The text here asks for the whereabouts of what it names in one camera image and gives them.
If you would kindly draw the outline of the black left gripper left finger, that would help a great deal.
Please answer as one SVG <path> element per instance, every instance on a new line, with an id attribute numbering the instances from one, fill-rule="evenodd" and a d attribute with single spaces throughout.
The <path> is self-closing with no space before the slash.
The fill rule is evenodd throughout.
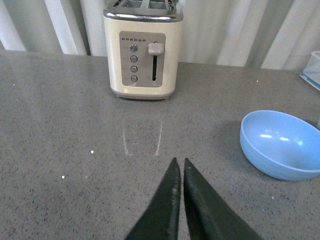
<path id="1" fill-rule="evenodd" d="M 148 207 L 125 237 L 127 240 L 176 240 L 179 231 L 181 173 L 174 157 Z"/>

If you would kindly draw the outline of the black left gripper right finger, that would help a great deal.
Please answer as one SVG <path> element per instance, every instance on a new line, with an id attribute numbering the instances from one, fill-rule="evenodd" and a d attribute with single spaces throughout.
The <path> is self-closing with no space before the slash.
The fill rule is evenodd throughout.
<path id="1" fill-rule="evenodd" d="M 261 240 L 208 183 L 192 162 L 184 162 L 183 195 L 192 240 Z"/>

